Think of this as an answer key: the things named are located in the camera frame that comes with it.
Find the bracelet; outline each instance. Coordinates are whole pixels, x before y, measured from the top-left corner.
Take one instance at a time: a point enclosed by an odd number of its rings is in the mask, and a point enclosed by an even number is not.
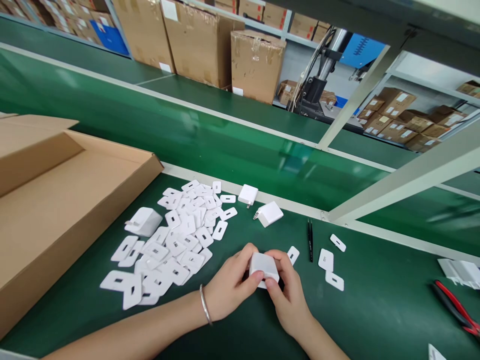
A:
[[[203,311],[205,312],[206,319],[210,326],[213,326],[214,324],[212,323],[212,320],[210,320],[210,314],[209,310],[207,309],[207,303],[205,302],[205,296],[204,296],[204,285],[200,284],[200,297],[201,297],[201,305],[203,306]]]

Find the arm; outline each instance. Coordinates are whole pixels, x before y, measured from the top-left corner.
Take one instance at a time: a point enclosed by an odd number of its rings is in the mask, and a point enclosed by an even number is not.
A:
[[[288,255],[279,250],[270,250],[265,254],[275,258],[278,274],[285,283],[282,292],[274,279],[268,278],[265,281],[283,329],[300,344],[310,359],[348,360],[347,355],[310,312],[300,276],[294,270]]]
[[[254,252],[258,249],[248,243],[242,251],[228,258],[204,287],[203,294],[212,321],[228,316],[254,293],[262,281],[264,273],[256,271],[242,282]],[[194,291],[100,329],[45,359],[152,359],[183,334],[207,323],[200,292]]]

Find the hand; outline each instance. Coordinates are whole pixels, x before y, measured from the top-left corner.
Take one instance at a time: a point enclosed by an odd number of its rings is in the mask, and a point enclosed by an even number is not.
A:
[[[205,286],[203,293],[212,321],[226,318],[257,289],[264,278],[263,271],[255,271],[244,282],[242,277],[249,266],[252,254],[258,252],[255,245],[248,243],[242,251],[229,257]]]
[[[270,250],[265,255],[275,259],[278,274],[285,284],[282,292],[274,279],[269,277],[265,280],[266,288],[275,305],[276,315],[287,334],[298,341],[306,326],[315,320],[305,301],[300,276],[294,270],[287,253]]]

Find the pliers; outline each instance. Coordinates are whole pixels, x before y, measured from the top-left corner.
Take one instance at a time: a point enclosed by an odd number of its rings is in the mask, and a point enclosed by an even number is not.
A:
[[[460,323],[463,329],[467,333],[475,336],[477,341],[480,342],[480,325],[470,317],[467,310],[465,310],[464,306],[455,295],[453,295],[439,280],[435,280],[431,284],[431,288],[442,304]]]

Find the cardboard box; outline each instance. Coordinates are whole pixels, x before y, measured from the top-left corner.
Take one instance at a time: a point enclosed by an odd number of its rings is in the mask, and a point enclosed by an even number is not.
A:
[[[467,114],[456,111],[453,107],[442,105],[437,107],[428,117],[437,125],[451,127],[466,116]]]
[[[437,139],[435,137],[417,134],[412,140],[407,142],[405,146],[412,151],[424,153],[431,148],[436,147],[441,142],[442,141],[440,139]]]
[[[231,86],[235,94],[272,104],[287,43],[253,30],[231,33]]]
[[[457,91],[463,94],[471,95],[474,98],[480,98],[480,83],[474,80],[465,82],[464,84],[460,85]]]
[[[432,124],[426,130],[422,131],[422,134],[430,136],[432,138],[438,138],[439,136],[445,134],[448,131],[450,131],[449,127]]]
[[[245,17],[245,14],[252,19],[262,21],[265,2],[258,0],[239,0],[238,15]]]
[[[162,8],[149,0],[113,0],[133,58],[138,62],[176,73]]]
[[[269,2],[265,4],[263,10],[263,23],[275,29],[283,30],[285,18],[287,17],[287,9],[273,5]]]
[[[356,117],[359,119],[368,120],[373,113],[374,113],[373,110],[363,109],[362,111],[360,111],[360,113]]]
[[[383,101],[381,98],[378,96],[374,96],[370,102],[365,106],[365,109],[368,110],[373,110],[373,111],[378,111],[382,105],[384,104],[385,101]]]
[[[245,23],[189,6],[162,0],[171,54],[179,75],[225,89],[232,84],[230,32]]]
[[[293,80],[284,80],[280,83],[276,93],[278,95],[280,104],[285,106],[289,104],[296,86],[297,82]]]
[[[320,102],[327,103],[328,105],[335,105],[337,97],[333,91],[323,90],[320,96]]]
[[[417,98],[394,87],[384,87],[378,97],[385,102],[378,112],[392,119],[396,119],[402,111],[407,110]]]
[[[365,129],[365,132],[371,135],[378,135],[388,124],[392,122],[392,119],[388,116],[384,116],[379,112],[374,112],[368,120],[360,120],[360,124]]]
[[[421,133],[433,124],[426,113],[417,110],[402,111],[397,119],[407,128],[415,130],[418,133]]]
[[[0,339],[163,170],[77,122],[0,120]]]
[[[318,23],[318,20],[295,13],[291,22],[290,34],[307,40],[312,40],[314,30],[316,29]]]
[[[109,13],[109,7],[105,3],[105,0],[75,0],[75,2],[86,8],[96,10],[103,13]]]
[[[400,121],[392,120],[377,136],[394,143],[405,144],[418,133],[406,128]]]

